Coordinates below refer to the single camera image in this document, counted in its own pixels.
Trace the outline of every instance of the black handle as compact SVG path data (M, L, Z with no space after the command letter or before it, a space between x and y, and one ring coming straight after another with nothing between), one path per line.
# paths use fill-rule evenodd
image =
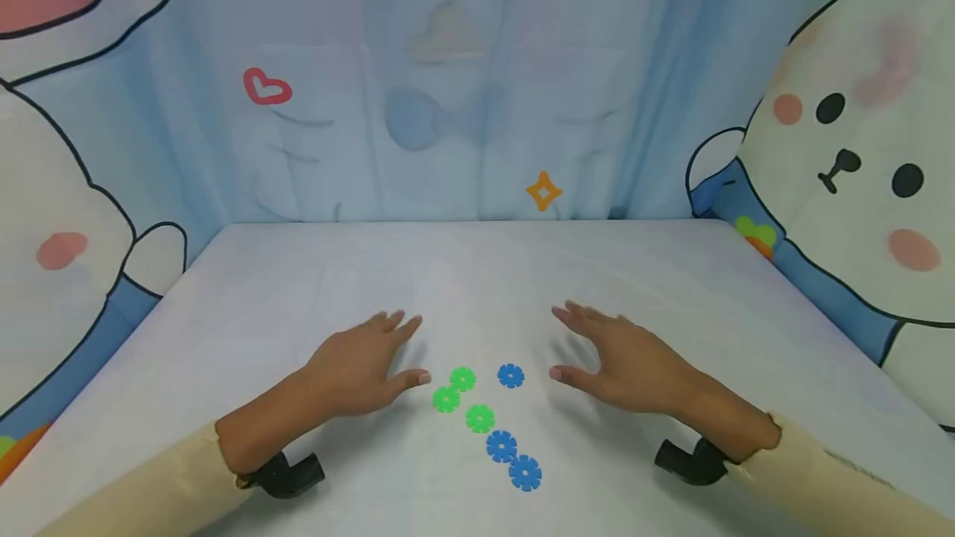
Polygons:
M726 475L723 462L729 459L722 450L704 438L696 443L692 454L679 448L670 439L664 439L653 462L691 486L711 486Z
M272 456L262 468L249 475L252 485L257 485L273 498L296 498L316 483L325 479L325 471L318 457L309 454L294 467L288 465L284 452Z

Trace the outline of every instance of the wrist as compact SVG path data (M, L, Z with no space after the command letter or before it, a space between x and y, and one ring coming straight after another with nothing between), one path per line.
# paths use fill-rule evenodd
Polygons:
M700 379L696 397L674 417L736 463L776 448L782 435L767 413L708 375Z
M301 375L291 374L250 403L216 422L219 447L234 474L255 472L297 437L325 423L319 407L308 407Z

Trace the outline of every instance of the finger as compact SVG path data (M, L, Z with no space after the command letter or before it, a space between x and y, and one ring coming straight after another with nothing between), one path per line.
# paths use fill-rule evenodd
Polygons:
M366 319L365 323L362 325L366 328L379 328L381 324L388 318L388 312L379 311L375 315Z
M597 311L593 307L580 305L574 301L565 301L567 310L570 310L572 313L575 313L577 316L586 317L587 319L593 319L595 322L611 322L613 317L605 316L603 313Z
M560 319L560 323L566 325L574 334L589 338L591 341L599 340L599 335L603 330L601 323L580 316L578 313L560 309L560 307L552 307L551 312L554 313L554 317Z
M604 315L604 313L597 311L593 307L584 307L584 315L590 319L593 319L595 322L615 322L615 318Z
M421 316L414 316L408 320L408 323L404 324L390 334L392 337L394 337L395 349L400 347L405 342L412 340L414 333L421 327L421 322Z
M405 318L405 312L398 310L394 313L391 313L390 316L385 318L385 321L382 323L382 331L394 331L398 327L398 324L401 323L401 320Z
M550 368L550 376L561 384L577 388L580 392L586 392L597 399L603 397L604 377L602 375L590 374L570 365L554 365Z
M388 390L388 401L389 403L394 403L395 399L400 397L402 393L414 387L426 384L431 384L431 373L429 373L427 369L408 369L407 371L403 371L385 382L385 387Z

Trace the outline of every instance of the fabric backdrop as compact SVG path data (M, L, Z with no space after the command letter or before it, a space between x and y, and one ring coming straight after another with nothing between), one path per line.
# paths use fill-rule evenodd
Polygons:
M953 46L955 0L831 1L686 187L955 433Z
M0 0L0 477L227 223L691 215L805 2Z

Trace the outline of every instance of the blue gear piece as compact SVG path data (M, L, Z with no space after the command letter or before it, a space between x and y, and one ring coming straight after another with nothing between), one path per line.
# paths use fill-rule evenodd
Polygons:
M506 363L501 366L501 369L497 370L497 379L508 388L516 388L523 384L524 372L514 363Z
M532 457L526 454L514 457L511 460L511 483L523 491L532 491L541 486L541 468Z
M487 453L494 462L510 462L517 455L517 440L508 431L496 431L487 437Z

